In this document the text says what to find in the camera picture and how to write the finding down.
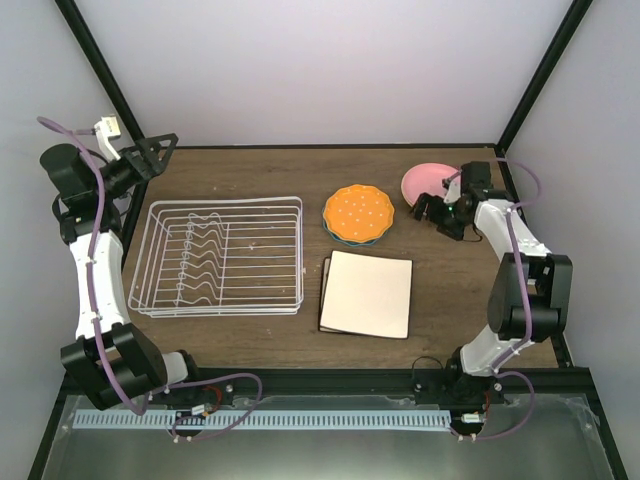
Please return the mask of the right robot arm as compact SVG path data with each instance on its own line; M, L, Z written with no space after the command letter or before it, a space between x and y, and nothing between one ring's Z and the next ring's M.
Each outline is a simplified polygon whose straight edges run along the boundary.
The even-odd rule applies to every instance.
M493 184L491 166L473 161L440 181L442 193L420 191L411 214L455 241L474 229L499 261L487 303L487 324L444 367L444 390L465 403L488 389L524 349L563 333L573 276L566 255L554 254L522 219L523 203Z

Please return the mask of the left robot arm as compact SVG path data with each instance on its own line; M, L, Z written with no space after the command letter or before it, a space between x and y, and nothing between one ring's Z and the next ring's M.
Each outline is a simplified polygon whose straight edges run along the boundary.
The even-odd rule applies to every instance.
M62 348L61 363L100 410L167 386L184 404L204 392L191 355L162 353L131 322L122 281L123 226L114 201L161 175L177 142L174 133L144 138L102 166L92 152L71 143L54 145L40 157L58 191L52 210L78 276L76 339Z

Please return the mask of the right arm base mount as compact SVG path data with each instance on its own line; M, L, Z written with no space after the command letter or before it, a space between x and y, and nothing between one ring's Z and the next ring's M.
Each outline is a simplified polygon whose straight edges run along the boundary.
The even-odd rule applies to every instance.
M494 390L495 377L462 374L452 378L441 370L418 370L412 374L412 386L420 403L437 404L445 409L480 408Z

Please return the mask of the square floral plate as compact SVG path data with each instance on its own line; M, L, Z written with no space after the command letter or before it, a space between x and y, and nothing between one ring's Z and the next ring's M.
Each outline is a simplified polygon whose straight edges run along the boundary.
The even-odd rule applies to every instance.
M319 295L319 308L318 308L318 331L322 333L333 333L333 330L325 328L322 325L322 312L324 308L324 300L326 295L326 287L329 277L331 257L326 257L322 264L321 281L320 281L320 295Z

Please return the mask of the orange dotted scalloped plate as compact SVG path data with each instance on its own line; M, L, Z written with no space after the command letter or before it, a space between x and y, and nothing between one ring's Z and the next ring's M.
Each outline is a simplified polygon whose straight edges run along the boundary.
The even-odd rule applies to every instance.
M389 196L371 185L342 187L325 202L322 218L344 240L365 242L392 227L395 209Z

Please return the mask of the cream square plate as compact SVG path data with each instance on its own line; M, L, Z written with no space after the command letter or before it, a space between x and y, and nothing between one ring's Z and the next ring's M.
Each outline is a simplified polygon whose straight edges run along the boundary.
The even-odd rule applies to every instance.
M333 333L409 336L413 262L333 251L322 325Z

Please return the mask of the pink round plate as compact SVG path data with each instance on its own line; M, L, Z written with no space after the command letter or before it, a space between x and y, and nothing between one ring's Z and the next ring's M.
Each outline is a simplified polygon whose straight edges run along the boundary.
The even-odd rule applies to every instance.
M414 188L420 192L427 192L432 196L444 197L446 189L442 181L459 170L441 163L422 163L411 167L403 176L401 185Z

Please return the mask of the teal dotted plate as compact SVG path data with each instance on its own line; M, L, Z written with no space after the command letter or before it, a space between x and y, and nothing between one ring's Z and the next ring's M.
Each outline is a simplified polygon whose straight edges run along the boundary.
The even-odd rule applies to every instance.
M326 222L323 221L322 224L324 230L329 234L329 236L336 242L345 245L345 246L349 246L349 247L365 247L365 246L372 246L375 243L377 243L382 237L384 237L384 235L382 237L378 237L375 238L373 240L369 240L369 241L365 241L365 242L357 242L357 241L349 241L349 240L344 240L342 238L340 238L338 235L336 235L332 230L329 229L328 225L326 224Z

